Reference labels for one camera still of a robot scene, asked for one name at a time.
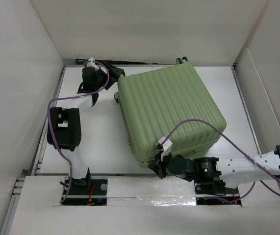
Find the green hard-shell suitcase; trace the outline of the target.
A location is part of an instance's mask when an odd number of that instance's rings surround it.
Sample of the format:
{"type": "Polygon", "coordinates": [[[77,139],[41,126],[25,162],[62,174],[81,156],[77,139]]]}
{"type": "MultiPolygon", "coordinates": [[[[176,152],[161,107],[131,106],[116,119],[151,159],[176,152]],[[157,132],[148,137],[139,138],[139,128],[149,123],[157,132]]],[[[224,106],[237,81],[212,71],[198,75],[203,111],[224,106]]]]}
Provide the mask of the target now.
{"type": "Polygon", "coordinates": [[[142,167],[154,161],[161,138],[171,152],[193,158],[205,154],[227,122],[186,57],[173,66],[121,76],[118,102],[132,153],[142,167]]]}

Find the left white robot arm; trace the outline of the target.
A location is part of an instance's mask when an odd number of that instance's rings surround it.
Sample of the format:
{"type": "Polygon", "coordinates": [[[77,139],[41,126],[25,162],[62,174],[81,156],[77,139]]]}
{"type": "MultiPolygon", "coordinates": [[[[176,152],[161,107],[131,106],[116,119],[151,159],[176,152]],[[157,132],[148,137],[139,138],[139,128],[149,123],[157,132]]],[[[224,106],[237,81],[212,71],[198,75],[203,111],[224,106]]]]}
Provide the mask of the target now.
{"type": "Polygon", "coordinates": [[[89,59],[82,69],[82,82],[76,95],[53,99],[48,103],[47,141],[69,165],[68,181],[62,183],[66,194],[87,194],[93,190],[89,167],[84,162],[79,145],[82,139],[80,113],[93,107],[102,90],[108,90],[125,71],[106,61],[89,59]],[[66,100],[69,107],[52,106],[66,100]]]}

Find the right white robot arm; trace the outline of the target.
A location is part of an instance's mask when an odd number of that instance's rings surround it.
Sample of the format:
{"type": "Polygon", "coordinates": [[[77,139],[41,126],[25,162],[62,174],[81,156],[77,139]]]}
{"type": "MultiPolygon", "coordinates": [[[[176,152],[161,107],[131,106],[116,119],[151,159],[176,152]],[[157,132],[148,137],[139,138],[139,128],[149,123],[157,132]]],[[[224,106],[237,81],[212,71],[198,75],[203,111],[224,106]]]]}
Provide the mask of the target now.
{"type": "Polygon", "coordinates": [[[155,160],[148,165],[159,178],[175,176],[199,185],[209,185],[214,192],[225,188],[269,179],[280,180],[280,145],[266,154],[248,158],[202,157],[184,158],[181,155],[165,157],[157,153],[155,160]]]}

